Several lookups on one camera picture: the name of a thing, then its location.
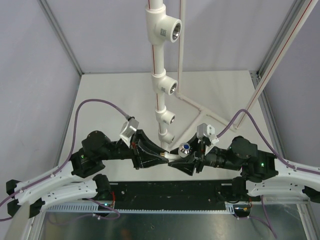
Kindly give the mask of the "white PVC pipe frame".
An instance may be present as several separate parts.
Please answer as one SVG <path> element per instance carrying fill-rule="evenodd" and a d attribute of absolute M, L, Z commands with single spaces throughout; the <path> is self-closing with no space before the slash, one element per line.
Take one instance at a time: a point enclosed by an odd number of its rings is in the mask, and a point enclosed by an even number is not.
<path fill-rule="evenodd" d="M 227 124 L 225 117 L 183 93 L 187 72 L 254 70 L 258 84 L 242 107 L 250 111 L 314 10 L 315 0 L 149 0 L 147 35 L 158 138 L 175 142 L 175 115 L 165 97 L 178 99 Z"/>

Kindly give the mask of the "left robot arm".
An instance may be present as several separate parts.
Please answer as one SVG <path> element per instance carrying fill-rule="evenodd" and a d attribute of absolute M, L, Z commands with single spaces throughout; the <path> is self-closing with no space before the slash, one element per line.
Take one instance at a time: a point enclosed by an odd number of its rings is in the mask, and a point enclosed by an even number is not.
<path fill-rule="evenodd" d="M 108 200 L 113 190 L 106 175 L 104 161 L 130 159 L 135 169 L 167 164 L 164 149 L 137 130 L 128 141 L 111 141 L 103 132 L 88 134 L 77 152 L 71 152 L 62 165 L 27 181 L 6 182 L 7 213 L 13 217 L 25 203 L 30 205 L 29 217 L 34 217 L 53 205 L 77 199 Z"/>

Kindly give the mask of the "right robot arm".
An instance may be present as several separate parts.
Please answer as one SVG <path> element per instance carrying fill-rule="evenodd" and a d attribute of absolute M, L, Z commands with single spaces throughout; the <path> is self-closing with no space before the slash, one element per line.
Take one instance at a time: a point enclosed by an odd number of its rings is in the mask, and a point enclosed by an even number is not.
<path fill-rule="evenodd" d="M 262 151 L 242 136 L 235 137 L 226 149 L 207 146 L 206 137 L 182 143 L 163 157 L 169 166 L 187 175 L 200 173 L 204 167 L 237 171 L 231 180 L 232 197 L 293 196 L 320 201 L 320 170 Z"/>

